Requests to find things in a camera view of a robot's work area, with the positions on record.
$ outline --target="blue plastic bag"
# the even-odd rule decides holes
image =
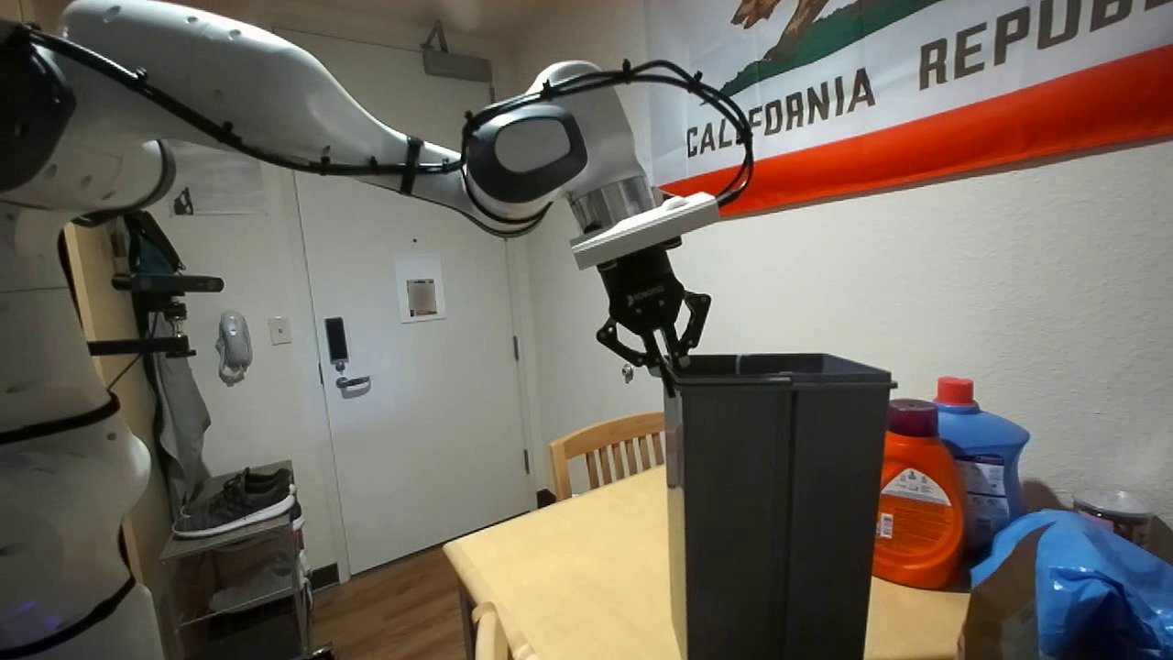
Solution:
[[[1087,517],[1019,517],[995,539],[971,582],[981,586],[1035,537],[1039,656],[1173,660],[1173,566]]]

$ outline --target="white door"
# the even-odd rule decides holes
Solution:
[[[414,137],[455,145],[463,114],[489,104],[484,84],[424,80],[414,57],[411,71],[396,71],[402,52],[347,57],[336,62],[375,68],[375,95],[389,80],[407,87],[407,98],[381,95],[369,112]],[[347,87],[368,80],[363,71],[336,75]],[[507,242],[352,179],[297,178],[297,207],[347,570],[368,574],[529,509]],[[325,319],[345,327],[347,359],[336,368]]]

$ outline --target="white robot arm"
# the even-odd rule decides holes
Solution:
[[[169,141],[354,178],[446,207],[491,235],[530,233],[564,196],[584,229],[575,260],[601,269],[612,299],[601,341],[640,368],[667,368],[699,341],[707,299],[677,285],[663,250],[710,223],[720,198],[661,207],[648,192],[612,92],[640,71],[557,62],[529,95],[470,114],[455,153],[381,126],[319,58],[235,19],[180,3],[76,0],[62,27],[62,38],[0,27],[5,95],[18,98],[0,112],[9,207],[87,218],[151,207],[176,172]]]

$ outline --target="wooden table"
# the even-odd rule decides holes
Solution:
[[[472,604],[494,604],[513,656],[677,656],[663,471],[455,539],[444,555]],[[957,656],[968,594],[871,580],[870,604],[870,656]]]

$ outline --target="black trash can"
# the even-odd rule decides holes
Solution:
[[[692,355],[667,417],[672,599],[689,660],[866,652],[889,374]]]

